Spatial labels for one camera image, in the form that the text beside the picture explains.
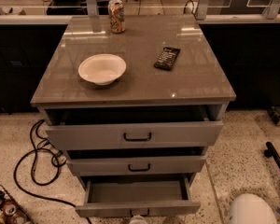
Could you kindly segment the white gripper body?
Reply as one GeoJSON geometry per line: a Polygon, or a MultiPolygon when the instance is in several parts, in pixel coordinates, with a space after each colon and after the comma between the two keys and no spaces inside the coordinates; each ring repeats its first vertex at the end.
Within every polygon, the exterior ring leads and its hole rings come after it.
{"type": "Polygon", "coordinates": [[[129,224],[147,224],[147,222],[143,217],[137,215],[131,218],[129,224]]]}

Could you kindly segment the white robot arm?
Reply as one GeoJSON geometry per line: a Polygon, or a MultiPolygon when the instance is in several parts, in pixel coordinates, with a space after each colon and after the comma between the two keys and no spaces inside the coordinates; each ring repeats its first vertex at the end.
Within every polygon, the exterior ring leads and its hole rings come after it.
{"type": "Polygon", "coordinates": [[[244,193],[230,206],[228,224],[277,224],[272,208],[258,195],[244,193]]]}

